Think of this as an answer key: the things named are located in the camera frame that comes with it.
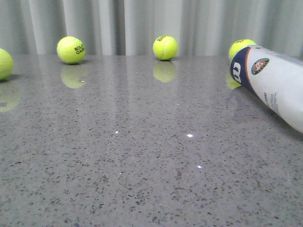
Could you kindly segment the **far-left tennis ball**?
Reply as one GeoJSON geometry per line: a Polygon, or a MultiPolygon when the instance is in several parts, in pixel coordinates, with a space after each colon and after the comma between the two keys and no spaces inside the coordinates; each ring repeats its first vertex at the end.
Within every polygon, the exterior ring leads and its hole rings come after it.
{"type": "Polygon", "coordinates": [[[13,72],[14,61],[4,49],[0,49],[0,80],[5,80],[13,72]]]}

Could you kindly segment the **Roland Garros labelled tennis ball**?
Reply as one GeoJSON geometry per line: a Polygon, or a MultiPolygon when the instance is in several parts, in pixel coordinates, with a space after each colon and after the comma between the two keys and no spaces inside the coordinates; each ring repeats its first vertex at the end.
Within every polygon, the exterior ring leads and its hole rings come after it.
{"type": "Polygon", "coordinates": [[[76,37],[66,36],[58,42],[57,54],[63,62],[76,64],[81,62],[86,55],[85,45],[76,37]]]}

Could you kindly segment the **white blue tennis ball can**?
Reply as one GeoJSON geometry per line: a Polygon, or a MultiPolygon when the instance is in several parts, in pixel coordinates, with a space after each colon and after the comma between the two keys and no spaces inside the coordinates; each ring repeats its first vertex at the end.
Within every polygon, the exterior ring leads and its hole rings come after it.
{"type": "Polygon", "coordinates": [[[235,53],[232,78],[295,130],[303,131],[303,62],[259,45],[235,53]]]}

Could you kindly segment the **right tennis ball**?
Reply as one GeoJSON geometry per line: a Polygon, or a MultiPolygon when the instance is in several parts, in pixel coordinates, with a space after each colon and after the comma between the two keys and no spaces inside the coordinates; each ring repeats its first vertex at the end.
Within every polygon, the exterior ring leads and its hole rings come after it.
{"type": "Polygon", "coordinates": [[[242,48],[248,45],[256,45],[257,43],[250,39],[240,39],[234,42],[229,49],[229,59],[232,60],[234,55],[242,48]]]}

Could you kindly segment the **centre tennis ball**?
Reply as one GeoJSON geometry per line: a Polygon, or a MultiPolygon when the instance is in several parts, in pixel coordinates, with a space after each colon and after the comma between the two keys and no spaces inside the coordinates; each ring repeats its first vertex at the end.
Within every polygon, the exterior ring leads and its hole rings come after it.
{"type": "Polygon", "coordinates": [[[153,53],[160,60],[170,60],[178,52],[178,43],[172,36],[162,35],[153,43],[153,53]]]}

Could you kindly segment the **grey pleated curtain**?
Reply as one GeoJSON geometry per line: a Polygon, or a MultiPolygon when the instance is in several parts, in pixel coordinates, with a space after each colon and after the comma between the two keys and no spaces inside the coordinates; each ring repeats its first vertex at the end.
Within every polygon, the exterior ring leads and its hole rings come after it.
{"type": "Polygon", "coordinates": [[[0,46],[10,53],[51,54],[65,36],[87,54],[149,55],[161,35],[179,55],[226,55],[252,39],[295,57],[303,55],[300,0],[3,0],[0,46]]]}

